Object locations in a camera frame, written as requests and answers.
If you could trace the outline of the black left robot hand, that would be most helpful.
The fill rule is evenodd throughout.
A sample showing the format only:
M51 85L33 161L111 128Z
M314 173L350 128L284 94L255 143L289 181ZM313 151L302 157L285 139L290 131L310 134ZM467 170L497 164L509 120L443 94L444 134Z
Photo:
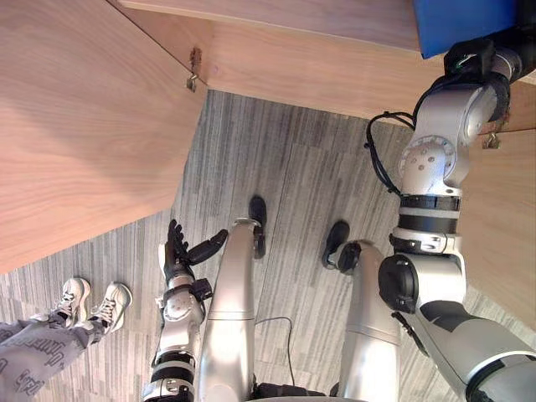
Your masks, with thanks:
M222 229L210 239L189 249L188 242L184 239L183 227L176 219L170 221L167 231L162 266L167 285L171 279L183 273L194 277L192 267L213 257L222 248L229 234L227 229Z

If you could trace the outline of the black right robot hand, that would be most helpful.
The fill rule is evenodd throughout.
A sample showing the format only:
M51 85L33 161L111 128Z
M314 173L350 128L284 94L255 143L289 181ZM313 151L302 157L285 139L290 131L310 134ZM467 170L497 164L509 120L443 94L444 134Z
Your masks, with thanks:
M516 1L516 25L522 34L518 51L523 65L521 76L535 70L535 0Z

